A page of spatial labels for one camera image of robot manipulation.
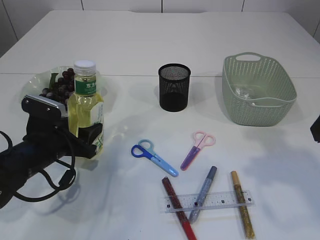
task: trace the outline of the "green plastic basket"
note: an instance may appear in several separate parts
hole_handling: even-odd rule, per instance
[[[259,60],[239,60],[254,55]],[[253,52],[225,58],[222,93],[232,121],[246,126],[274,126],[291,109],[297,92],[280,63]]]

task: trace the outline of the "pen holder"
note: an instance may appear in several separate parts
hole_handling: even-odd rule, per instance
[[[159,71],[160,106],[169,112],[179,112],[188,105],[190,69],[179,63],[160,67]]]

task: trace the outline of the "green leaf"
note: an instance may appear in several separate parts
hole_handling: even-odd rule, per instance
[[[53,72],[51,73],[50,83],[49,83],[49,89],[52,89],[54,83],[56,82],[56,77],[59,73]]]

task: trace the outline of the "ruler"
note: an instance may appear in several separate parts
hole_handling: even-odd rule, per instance
[[[202,205],[197,203],[198,195],[199,194],[178,195],[177,197],[182,208],[174,208],[170,197],[163,197],[159,202],[160,211],[162,213],[188,212],[192,210],[236,208],[254,204],[253,198],[247,190],[243,191],[245,203],[237,203],[237,197],[234,191],[208,193]]]

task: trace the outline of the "gold marker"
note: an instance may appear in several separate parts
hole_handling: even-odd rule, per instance
[[[244,204],[246,203],[244,194],[241,189],[241,184],[238,178],[238,174],[236,171],[231,172],[231,177],[233,181],[233,188],[235,191],[235,196],[238,204]],[[242,224],[244,228],[244,233],[247,239],[254,239],[255,238],[255,232],[252,227],[249,212],[246,206],[239,206],[239,211],[242,219]]]

